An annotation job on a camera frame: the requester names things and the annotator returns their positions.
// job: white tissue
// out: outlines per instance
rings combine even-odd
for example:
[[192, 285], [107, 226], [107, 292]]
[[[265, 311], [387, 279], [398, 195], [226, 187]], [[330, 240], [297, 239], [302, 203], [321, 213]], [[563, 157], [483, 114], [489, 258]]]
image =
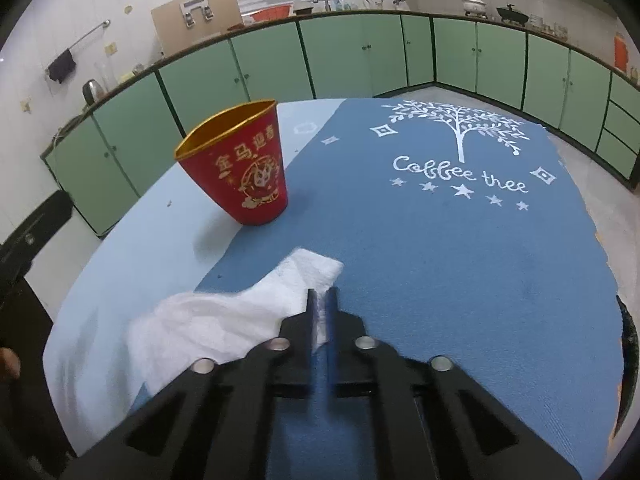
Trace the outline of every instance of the white tissue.
[[[133, 364], [155, 395], [199, 358], [219, 364], [242, 358], [276, 337], [283, 318], [305, 310], [307, 289], [322, 298], [341, 271], [341, 262], [298, 248], [237, 294], [171, 296], [130, 324], [127, 345]], [[316, 344], [322, 342], [324, 327], [317, 325]]]

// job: tree print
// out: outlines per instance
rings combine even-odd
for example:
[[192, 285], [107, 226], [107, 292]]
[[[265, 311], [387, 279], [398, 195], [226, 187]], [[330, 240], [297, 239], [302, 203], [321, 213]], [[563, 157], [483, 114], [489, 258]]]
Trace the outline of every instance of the tree print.
[[511, 148], [513, 155], [519, 155], [521, 148], [516, 145], [517, 139], [529, 140], [519, 126], [524, 122], [503, 117], [494, 112], [467, 108], [442, 103], [423, 103], [418, 101], [404, 101], [397, 105], [383, 105], [392, 109], [389, 119], [392, 123], [414, 117], [425, 118], [437, 123], [445, 123], [456, 136], [458, 146], [458, 160], [465, 161], [463, 142], [469, 132], [478, 132], [489, 136]]

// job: table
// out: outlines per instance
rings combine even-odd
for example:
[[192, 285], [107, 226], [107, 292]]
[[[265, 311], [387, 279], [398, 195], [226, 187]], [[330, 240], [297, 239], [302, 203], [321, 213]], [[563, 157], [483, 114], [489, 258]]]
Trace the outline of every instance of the table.
[[101, 245], [44, 356], [71, 443], [100, 439], [142, 385], [124, 346], [131, 319], [176, 292], [241, 290], [299, 245], [346, 264], [344, 308], [371, 335], [408, 357], [451, 355], [597, 476], [622, 377], [616, 285], [546, 131], [468, 108], [481, 121], [454, 135], [447, 107], [339, 105], [280, 105], [290, 205], [277, 221], [240, 230], [174, 166]]

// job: gray floor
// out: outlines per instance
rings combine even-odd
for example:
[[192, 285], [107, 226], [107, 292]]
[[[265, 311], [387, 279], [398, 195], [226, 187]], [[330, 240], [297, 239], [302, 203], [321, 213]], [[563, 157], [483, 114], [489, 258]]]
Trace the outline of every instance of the gray floor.
[[[451, 103], [512, 114], [441, 88], [427, 88], [402, 94], [401, 97], [419, 101]], [[640, 328], [640, 197], [622, 186], [606, 170], [564, 140], [550, 134], [576, 186], [580, 190], [587, 211], [598, 231], [598, 238], [609, 257], [609, 267], [618, 282], [618, 294], [626, 304], [634, 322]], [[617, 455], [640, 418], [640, 395], [636, 395], [625, 422], [609, 447], [609, 461]]]

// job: orange object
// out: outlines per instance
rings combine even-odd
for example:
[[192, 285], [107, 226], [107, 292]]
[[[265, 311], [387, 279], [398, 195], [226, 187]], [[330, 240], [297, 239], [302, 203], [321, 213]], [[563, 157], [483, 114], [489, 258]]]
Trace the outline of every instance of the orange object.
[[616, 52], [616, 68], [626, 74], [626, 64], [629, 62], [629, 50], [626, 47], [625, 38], [618, 32], [613, 39]]
[[269, 22], [271, 20], [279, 20], [286, 18], [291, 11], [291, 4], [279, 5], [275, 7], [267, 7], [251, 14], [256, 22]]
[[244, 225], [270, 222], [287, 206], [276, 101], [228, 108], [196, 126], [175, 160]]

